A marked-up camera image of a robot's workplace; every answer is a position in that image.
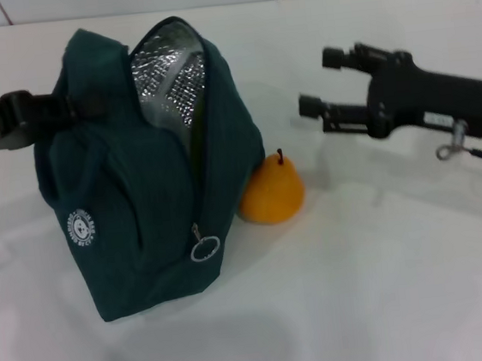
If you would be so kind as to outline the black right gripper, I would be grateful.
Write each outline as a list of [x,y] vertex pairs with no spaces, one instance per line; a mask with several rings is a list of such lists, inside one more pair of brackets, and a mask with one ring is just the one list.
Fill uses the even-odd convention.
[[384,139],[402,126],[451,131],[452,124],[426,121],[438,114],[464,120],[467,132],[482,138],[482,81],[419,68],[407,51],[385,51],[357,42],[348,52],[324,47],[322,66],[353,69],[371,76],[367,107],[341,105],[300,95],[299,116],[322,120],[328,133],[368,134]]

